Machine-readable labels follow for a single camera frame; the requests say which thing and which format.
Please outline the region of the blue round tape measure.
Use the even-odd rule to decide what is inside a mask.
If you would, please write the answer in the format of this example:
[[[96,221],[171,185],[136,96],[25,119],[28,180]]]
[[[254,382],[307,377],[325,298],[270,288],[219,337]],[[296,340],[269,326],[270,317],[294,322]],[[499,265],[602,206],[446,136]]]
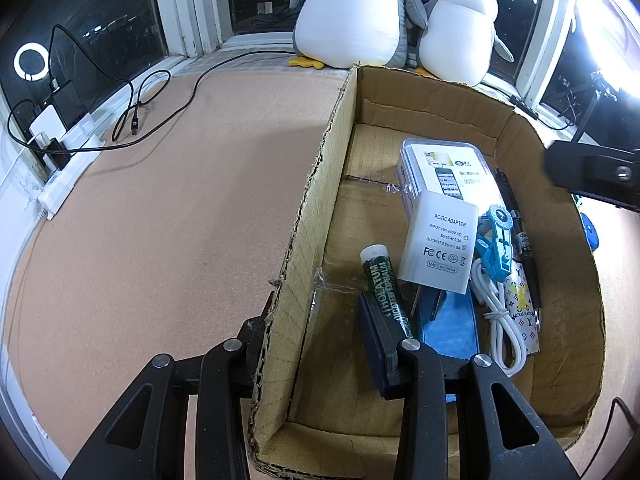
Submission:
[[[586,237],[587,243],[590,249],[594,252],[595,250],[598,249],[600,245],[597,229],[586,214],[581,212],[579,215],[580,215],[580,220],[582,220],[582,227],[584,228],[584,231],[585,231],[585,237]]]

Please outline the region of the black pen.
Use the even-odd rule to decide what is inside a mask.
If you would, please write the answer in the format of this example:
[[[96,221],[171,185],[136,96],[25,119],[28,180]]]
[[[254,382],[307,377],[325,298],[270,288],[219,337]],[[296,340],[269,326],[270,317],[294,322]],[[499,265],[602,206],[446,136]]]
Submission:
[[[514,259],[521,263],[524,275],[528,285],[530,298],[534,310],[539,312],[542,307],[540,287],[538,281],[538,273],[534,260],[533,249],[530,246],[528,234],[525,229],[524,219],[521,214],[521,208],[516,200],[513,188],[509,179],[500,169],[495,171],[495,179],[498,189],[502,195],[506,209],[510,212],[513,220],[512,242],[514,246]]]

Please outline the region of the blue phone stand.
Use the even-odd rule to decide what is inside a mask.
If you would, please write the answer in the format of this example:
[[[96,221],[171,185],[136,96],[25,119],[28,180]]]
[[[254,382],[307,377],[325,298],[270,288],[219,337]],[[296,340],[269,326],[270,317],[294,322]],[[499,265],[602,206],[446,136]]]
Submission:
[[[457,379],[461,367],[480,352],[471,289],[457,294],[420,286],[414,317],[418,341],[439,354],[447,380]]]

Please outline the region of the patterned white lighter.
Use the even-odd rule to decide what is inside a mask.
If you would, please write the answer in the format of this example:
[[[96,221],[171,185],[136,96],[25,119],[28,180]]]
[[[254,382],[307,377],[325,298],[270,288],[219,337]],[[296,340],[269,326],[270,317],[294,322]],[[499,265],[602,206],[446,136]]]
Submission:
[[[504,282],[504,291],[506,308],[522,335],[526,353],[532,356],[540,351],[539,322],[521,263],[512,262],[510,278]]]

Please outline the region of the blue clip with round end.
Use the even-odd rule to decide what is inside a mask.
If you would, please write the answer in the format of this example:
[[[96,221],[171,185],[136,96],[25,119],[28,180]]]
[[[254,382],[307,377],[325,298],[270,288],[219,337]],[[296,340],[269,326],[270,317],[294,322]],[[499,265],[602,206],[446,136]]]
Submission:
[[[475,249],[491,281],[503,283],[512,272],[513,219],[505,206],[491,205],[478,219]]]

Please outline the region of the clear plastic phone box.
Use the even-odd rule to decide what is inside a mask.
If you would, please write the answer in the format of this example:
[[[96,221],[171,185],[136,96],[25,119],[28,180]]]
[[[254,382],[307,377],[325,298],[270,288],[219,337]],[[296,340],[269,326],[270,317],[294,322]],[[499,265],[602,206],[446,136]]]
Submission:
[[[471,143],[406,139],[396,172],[408,219],[423,191],[464,200],[477,206],[480,214],[491,205],[504,205],[485,157]]]

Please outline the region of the cardboard box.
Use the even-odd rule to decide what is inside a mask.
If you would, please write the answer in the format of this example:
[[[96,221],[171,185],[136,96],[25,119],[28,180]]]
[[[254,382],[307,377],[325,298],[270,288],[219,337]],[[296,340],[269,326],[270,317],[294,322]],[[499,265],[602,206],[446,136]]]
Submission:
[[[541,350],[515,382],[564,445],[596,403],[604,359],[599,275],[574,200],[542,170],[544,146],[513,108],[460,84],[360,67],[341,88],[308,176],[255,375],[248,454],[287,479],[387,479],[402,405],[375,390],[356,326],[359,254],[393,260],[408,220],[396,191],[401,143],[476,146],[513,188],[541,288]]]

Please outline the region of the green lip balm tube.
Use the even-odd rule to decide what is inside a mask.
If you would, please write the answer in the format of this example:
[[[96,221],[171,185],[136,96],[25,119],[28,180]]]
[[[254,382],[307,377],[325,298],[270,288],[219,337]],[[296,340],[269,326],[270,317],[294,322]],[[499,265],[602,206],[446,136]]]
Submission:
[[[404,338],[412,338],[411,324],[402,307],[402,298],[387,247],[382,244],[370,245],[363,248],[359,257],[369,290],[375,296],[382,315],[398,324]]]

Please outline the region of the small penguin plush toy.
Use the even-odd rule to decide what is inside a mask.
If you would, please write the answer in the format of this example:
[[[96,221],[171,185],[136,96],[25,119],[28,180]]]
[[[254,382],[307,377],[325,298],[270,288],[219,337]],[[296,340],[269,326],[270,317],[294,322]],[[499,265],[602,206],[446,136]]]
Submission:
[[[512,63],[498,37],[497,0],[428,0],[427,26],[416,45],[416,71],[475,87],[488,73],[491,55]]]

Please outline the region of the large penguin plush toy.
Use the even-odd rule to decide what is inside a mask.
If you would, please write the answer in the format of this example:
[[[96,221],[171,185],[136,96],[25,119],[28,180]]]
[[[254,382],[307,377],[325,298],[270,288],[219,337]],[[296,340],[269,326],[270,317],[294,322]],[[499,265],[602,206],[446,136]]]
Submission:
[[[291,66],[349,68],[355,64],[401,68],[408,29],[424,29],[421,0],[290,0],[298,12]]]

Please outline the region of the white power strip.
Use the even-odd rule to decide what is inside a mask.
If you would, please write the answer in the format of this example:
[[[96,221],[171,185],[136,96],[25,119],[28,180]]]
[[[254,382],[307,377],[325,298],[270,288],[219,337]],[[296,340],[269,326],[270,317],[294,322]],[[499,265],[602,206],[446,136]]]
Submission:
[[[104,142],[96,136],[96,122],[89,113],[59,140],[63,148],[102,148]],[[63,169],[57,169],[44,185],[38,202],[51,220],[60,210],[66,198],[73,191],[75,184],[86,169],[98,158],[99,152],[78,152],[70,156],[70,161]]]

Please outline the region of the white charger on strip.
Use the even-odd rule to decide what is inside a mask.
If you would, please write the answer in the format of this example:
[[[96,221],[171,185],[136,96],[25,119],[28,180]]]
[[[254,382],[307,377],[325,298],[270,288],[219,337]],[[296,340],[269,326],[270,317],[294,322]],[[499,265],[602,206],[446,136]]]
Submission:
[[[66,128],[56,108],[49,104],[29,125],[29,132],[40,148],[46,148],[53,139],[61,140]]]

